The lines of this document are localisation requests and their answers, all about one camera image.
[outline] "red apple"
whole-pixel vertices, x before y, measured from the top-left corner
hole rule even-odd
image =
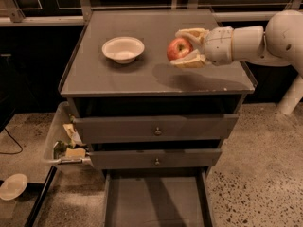
[[[183,58],[193,51],[192,44],[185,38],[176,38],[171,41],[167,48],[167,56],[169,61]]]

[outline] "white bowl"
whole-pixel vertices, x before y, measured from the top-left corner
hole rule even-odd
[[[11,201],[17,198],[27,188],[27,176],[15,174],[8,177],[0,187],[0,198],[4,201]]]
[[[144,44],[133,37],[116,37],[102,47],[103,54],[115,62],[127,64],[144,51]]]

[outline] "concrete floor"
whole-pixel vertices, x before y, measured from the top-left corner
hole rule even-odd
[[[0,155],[0,180],[24,173],[43,183],[44,140],[53,113],[17,114],[7,129],[21,143],[18,155]],[[212,167],[208,191],[218,227],[303,226],[303,104],[283,115],[275,104],[243,105],[223,154]],[[3,131],[0,151],[18,148]],[[101,226],[104,185],[91,167],[57,171],[35,226]],[[0,200],[0,226],[23,226],[34,192]]]

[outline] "drawer handle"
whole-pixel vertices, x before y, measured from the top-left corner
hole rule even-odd
[[[161,130],[159,127],[155,128],[155,131],[154,131],[154,135],[155,136],[160,136],[162,134]]]
[[[154,164],[155,164],[156,166],[159,166],[159,165],[161,164],[159,158],[155,158]]]

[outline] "wire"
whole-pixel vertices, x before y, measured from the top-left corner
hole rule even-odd
[[[13,153],[9,153],[9,152],[0,152],[1,155],[16,155],[16,154],[20,154],[23,151],[22,146],[19,144],[18,141],[16,141],[16,139],[14,137],[11,136],[11,134],[8,132],[8,130],[6,128],[4,128],[4,130],[6,131],[6,133],[8,134],[8,136],[17,144],[17,146],[20,148],[19,151],[17,152],[13,152]]]

